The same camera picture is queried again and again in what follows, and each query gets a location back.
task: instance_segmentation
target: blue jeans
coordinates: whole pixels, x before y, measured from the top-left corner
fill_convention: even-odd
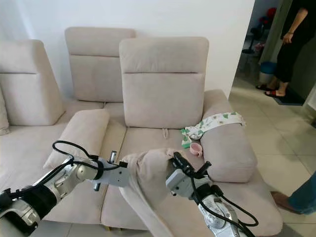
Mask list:
[[[316,211],[316,172],[288,198],[288,202],[302,214]]]

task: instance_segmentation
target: green and white cloth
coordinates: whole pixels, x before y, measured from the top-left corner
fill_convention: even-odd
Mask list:
[[[181,129],[183,135],[182,147],[189,148],[193,140],[199,140],[203,134],[215,127],[223,126],[231,123],[240,123],[246,126],[242,116],[237,112],[220,113],[203,119],[196,126],[185,127]]]

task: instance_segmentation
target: black pants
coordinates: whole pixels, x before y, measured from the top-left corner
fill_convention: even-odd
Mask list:
[[[282,45],[277,56],[276,71],[274,75],[281,82],[290,82],[293,76],[293,67],[303,46],[310,38],[293,37],[292,43]]]

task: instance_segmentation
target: sofa backrest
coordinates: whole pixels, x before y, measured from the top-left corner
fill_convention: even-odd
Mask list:
[[[65,111],[39,40],[0,42],[0,86],[10,125],[53,125]]]
[[[124,39],[119,46],[127,126],[182,128],[200,122],[208,40]]]
[[[119,43],[135,37],[132,29],[70,27],[65,31],[75,97],[122,102]]]

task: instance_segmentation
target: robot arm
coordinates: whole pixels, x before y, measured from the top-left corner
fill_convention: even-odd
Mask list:
[[[32,186],[15,193],[11,193],[10,189],[0,193],[0,237],[29,236],[40,220],[84,180],[90,180],[95,191],[99,190],[101,183],[119,187],[128,184],[130,173],[127,163],[114,164],[116,152],[112,152],[110,160],[105,161],[86,151],[89,158],[82,159],[56,150],[71,158]],[[238,224],[234,209],[219,198],[220,189],[212,185],[207,175],[209,162],[197,172],[178,152],[174,153],[171,162],[175,169],[167,177],[166,186],[174,196],[180,195],[197,203],[207,227],[216,237],[254,237],[245,226]]]

